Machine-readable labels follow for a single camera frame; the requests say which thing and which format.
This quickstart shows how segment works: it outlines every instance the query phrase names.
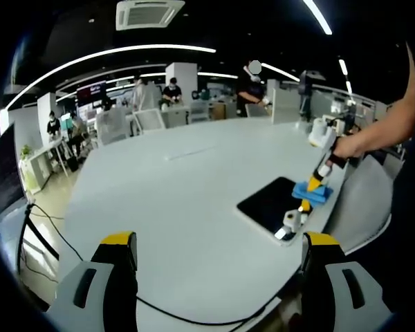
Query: black cable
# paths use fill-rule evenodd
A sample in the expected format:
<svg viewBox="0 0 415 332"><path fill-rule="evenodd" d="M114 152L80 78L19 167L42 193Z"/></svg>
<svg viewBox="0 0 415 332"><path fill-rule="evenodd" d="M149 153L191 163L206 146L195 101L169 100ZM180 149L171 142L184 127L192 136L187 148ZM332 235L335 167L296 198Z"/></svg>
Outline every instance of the black cable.
<svg viewBox="0 0 415 332"><path fill-rule="evenodd" d="M44 273L42 273L40 271L37 271L37 270L34 270L33 268L30 268L29 265L28 265L28 262L26 261L27 260L26 255L25 255L25 258L22 257L21 260L25 263L25 266L27 267L27 269L29 271L34 272L37 275L42 275L43 277L45 277L50 282L55 282L56 284L58 284L58 281L57 280L52 279L51 277L49 277L48 275L45 275Z"/></svg>
<svg viewBox="0 0 415 332"><path fill-rule="evenodd" d="M31 215L33 216L40 216L41 218L48 218L47 216L44 216L43 214L37 214L34 212L31 212ZM64 220L64 218L60 218L59 216L50 216L52 219L57 219L57 220Z"/></svg>
<svg viewBox="0 0 415 332"><path fill-rule="evenodd" d="M49 218L50 223L52 223L52 225L54 226L55 230L57 231L58 235L63 239L63 241L72 249L74 250L74 252L77 254L77 256L80 258L80 260L83 261L83 258L80 256L80 254L78 253L78 251L76 249L74 249L74 247L63 237L63 235L60 233L60 231L55 227L51 217L38 205L34 204L34 206L36 206L37 208L39 208L45 215L47 218ZM239 326L236 326L233 330L231 330L231 332L236 331L238 328L240 328L241 326L243 326L245 323L249 322L250 320L260 316L264 310L266 309L266 306L276 297L277 295L274 295L269 301L267 301L259 310L257 310L255 313L253 313L251 316L247 317L247 318L243 318L240 320L234 320L231 322L222 322L222 323L204 323L204 322L196 322L194 320L189 320L187 318L184 317L180 317L177 315L174 315L173 313L169 313L161 308L158 308L157 306L154 306L153 304L149 303L148 301L142 299L141 297L137 296L137 300L142 302L143 304L146 304L147 306L157 310L158 312L170 316L176 320L182 320L184 322L190 323L190 324L195 324L195 325L202 325L202 326L227 326L227 325L234 325L234 324L240 324Z"/></svg>
<svg viewBox="0 0 415 332"><path fill-rule="evenodd" d="M58 230L58 228L55 226L53 220L51 219L51 217L45 212L45 210L43 210L41 207L39 207L37 204L33 204L34 206L36 206L40 211L42 211L49 219L50 223L52 224L52 226L54 227L55 231L57 232L57 234L63 239L64 243L66 243L69 248L71 248L75 254L78 256L78 258L80 258L80 261L83 261L82 256L80 256L80 254L78 253L78 251L63 237L62 233L60 233L60 231Z"/></svg>

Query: white shirt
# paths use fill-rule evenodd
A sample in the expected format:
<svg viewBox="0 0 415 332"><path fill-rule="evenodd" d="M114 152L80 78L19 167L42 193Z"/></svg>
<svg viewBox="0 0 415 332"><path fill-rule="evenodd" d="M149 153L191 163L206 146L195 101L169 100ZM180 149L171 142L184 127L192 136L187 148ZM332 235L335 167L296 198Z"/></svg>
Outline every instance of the white shirt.
<svg viewBox="0 0 415 332"><path fill-rule="evenodd" d="M133 90L133 109L134 111L143 111L145 109L157 109L158 100L152 85L140 83Z"/></svg>

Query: ceiling air conditioner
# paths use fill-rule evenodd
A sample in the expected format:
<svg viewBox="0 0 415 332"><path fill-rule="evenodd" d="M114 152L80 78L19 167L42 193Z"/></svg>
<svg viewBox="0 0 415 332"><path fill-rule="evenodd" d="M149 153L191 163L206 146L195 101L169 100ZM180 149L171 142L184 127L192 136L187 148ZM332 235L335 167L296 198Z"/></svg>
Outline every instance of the ceiling air conditioner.
<svg viewBox="0 0 415 332"><path fill-rule="evenodd" d="M184 6L178 0L128 0L117 3L117 31L139 28L166 28Z"/></svg>

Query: black ceiling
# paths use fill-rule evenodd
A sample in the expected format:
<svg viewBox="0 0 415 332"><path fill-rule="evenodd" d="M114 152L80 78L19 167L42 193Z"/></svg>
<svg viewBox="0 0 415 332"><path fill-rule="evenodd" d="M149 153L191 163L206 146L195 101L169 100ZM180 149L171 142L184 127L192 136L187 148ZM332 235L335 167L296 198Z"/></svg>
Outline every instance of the black ceiling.
<svg viewBox="0 0 415 332"><path fill-rule="evenodd" d="M249 57L293 75L304 69L319 70L327 80L324 85L346 89L338 64L341 57L347 64L353 92L384 102L398 99L407 83L405 41L397 37L394 12L384 1L315 0L333 31L330 36L324 34L302 0L259 0L252 5L244 1L186 0L168 28L121 32L115 27L117 2L63 0L46 8L43 18L28 33L16 83L29 84L84 55L141 44L204 46L217 52L162 49L105 55L68 67L39 87L54 91L77 76L146 62L196 62L203 71L237 74ZM143 73L155 71L145 69ZM268 70L262 76L286 79Z"/></svg>

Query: blue cloth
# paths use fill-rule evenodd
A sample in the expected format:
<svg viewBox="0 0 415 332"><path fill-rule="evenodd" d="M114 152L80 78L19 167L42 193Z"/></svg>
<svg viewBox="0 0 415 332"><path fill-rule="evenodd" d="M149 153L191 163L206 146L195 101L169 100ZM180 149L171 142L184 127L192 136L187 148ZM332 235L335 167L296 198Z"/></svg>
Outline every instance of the blue cloth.
<svg viewBox="0 0 415 332"><path fill-rule="evenodd" d="M312 192L308 192L307 185L307 182L297 183L293 188L292 196L296 199L306 199L309 203L311 203L312 208L326 203L327 199L333 192L331 188L324 185L319 186Z"/></svg>

